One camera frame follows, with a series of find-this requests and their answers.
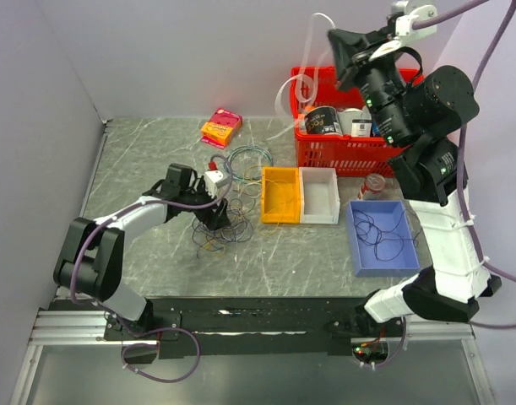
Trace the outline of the red soda can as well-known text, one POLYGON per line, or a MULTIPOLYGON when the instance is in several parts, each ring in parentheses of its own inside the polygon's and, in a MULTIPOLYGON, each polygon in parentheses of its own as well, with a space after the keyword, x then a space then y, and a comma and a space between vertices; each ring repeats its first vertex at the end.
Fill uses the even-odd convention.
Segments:
POLYGON ((378 173, 369 174, 361 184, 357 198, 359 200, 378 200, 386 186, 386 179, 378 173))

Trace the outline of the blue plastic tray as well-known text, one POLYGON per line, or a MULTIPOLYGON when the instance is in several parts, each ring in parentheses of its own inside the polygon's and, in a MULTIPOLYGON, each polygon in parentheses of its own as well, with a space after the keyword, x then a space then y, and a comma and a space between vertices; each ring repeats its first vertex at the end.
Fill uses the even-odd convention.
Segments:
POLYGON ((349 202, 346 228, 355 276, 407 278, 419 272, 407 213, 401 201, 349 202))

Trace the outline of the red plastic shopping basket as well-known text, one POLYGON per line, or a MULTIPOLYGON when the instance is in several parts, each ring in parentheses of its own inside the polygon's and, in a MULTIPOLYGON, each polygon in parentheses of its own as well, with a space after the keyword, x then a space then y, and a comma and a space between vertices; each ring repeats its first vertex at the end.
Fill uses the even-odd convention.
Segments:
MULTIPOLYGON (((347 92, 335 88, 334 67, 309 66, 304 74, 318 81, 318 92, 312 106, 358 108, 365 106, 358 89, 347 92)), ((300 167, 334 168, 338 176, 365 177, 378 173, 384 177, 394 175, 388 160, 403 149, 394 148, 378 137, 351 137, 348 135, 309 135, 303 125, 294 128, 296 162, 300 167)))

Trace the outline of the yellow plastic bin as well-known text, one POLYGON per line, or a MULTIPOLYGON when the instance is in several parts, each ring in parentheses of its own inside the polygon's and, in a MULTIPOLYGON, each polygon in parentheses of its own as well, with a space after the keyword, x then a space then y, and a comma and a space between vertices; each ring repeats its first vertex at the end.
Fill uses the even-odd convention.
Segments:
POLYGON ((261 185, 261 221, 264 224, 299 224, 301 213, 299 169, 263 167, 261 185))

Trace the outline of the white labelled container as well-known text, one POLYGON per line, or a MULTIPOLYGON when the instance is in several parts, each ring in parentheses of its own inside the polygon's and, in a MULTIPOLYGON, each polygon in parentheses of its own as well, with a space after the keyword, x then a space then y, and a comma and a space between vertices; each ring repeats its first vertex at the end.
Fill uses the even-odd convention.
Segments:
POLYGON ((341 130, 345 136, 369 138, 371 136, 372 118, 364 110, 348 108, 337 112, 341 130))

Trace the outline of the white plastic bin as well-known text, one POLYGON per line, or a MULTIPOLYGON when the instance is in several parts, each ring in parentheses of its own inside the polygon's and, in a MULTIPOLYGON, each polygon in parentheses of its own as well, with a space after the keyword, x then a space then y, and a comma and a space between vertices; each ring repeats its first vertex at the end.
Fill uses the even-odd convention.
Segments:
POLYGON ((340 199, 333 168, 299 167, 301 224, 335 225, 339 221, 340 199))

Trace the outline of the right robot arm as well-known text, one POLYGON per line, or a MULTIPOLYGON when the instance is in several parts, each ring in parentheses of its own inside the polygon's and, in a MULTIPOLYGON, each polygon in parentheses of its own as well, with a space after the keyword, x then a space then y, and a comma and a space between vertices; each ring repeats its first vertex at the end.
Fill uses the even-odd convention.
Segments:
POLYGON ((479 113, 473 85, 450 65, 403 79, 396 65, 400 50, 378 54, 390 43, 386 29, 366 34, 331 29, 328 39, 337 88, 357 89, 380 136, 399 149, 388 164, 432 259, 404 282, 371 292, 351 319, 366 336, 410 315, 466 323, 477 313, 478 299, 493 296, 502 285, 485 268, 471 237, 467 172, 459 147, 449 139, 479 113))

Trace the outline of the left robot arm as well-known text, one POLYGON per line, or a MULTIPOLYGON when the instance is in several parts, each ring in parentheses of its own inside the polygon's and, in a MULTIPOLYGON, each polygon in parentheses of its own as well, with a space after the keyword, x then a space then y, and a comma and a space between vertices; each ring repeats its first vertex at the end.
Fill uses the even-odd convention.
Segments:
POLYGON ((76 218, 68 227, 53 279, 120 319, 133 338, 148 337, 154 329, 153 304, 122 280, 126 248, 148 230, 165 224, 183 212, 193 213, 209 230, 229 225, 226 193, 233 177, 215 162, 202 175, 187 165, 169 165, 164 178, 136 202, 96 219, 76 218))

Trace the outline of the aluminium rail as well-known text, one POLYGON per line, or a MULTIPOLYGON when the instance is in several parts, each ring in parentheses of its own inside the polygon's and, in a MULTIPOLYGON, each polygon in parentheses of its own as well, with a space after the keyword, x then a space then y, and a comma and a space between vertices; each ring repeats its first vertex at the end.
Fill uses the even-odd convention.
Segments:
MULTIPOLYGON (((41 310, 38 312, 29 344, 33 346, 73 346, 136 343, 132 337, 105 339, 107 319, 101 310, 41 310)), ((408 318, 406 341, 474 340, 470 325, 425 321, 417 316, 408 318)))

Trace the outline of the pink orange small box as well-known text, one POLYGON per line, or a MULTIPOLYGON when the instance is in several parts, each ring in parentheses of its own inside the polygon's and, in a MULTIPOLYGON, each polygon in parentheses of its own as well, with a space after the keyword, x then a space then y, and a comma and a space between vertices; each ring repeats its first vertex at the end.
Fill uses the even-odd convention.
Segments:
POLYGON ((201 141, 218 149, 224 149, 238 133, 242 116, 224 108, 218 108, 201 128, 201 141))

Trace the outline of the black labelled can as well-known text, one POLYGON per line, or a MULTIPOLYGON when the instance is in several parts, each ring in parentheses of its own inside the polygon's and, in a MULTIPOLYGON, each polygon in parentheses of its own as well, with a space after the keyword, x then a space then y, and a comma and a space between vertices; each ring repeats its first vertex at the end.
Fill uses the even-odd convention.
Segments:
POLYGON ((338 112, 332 106, 319 106, 311 109, 304 116, 307 134, 311 135, 342 135, 338 112))

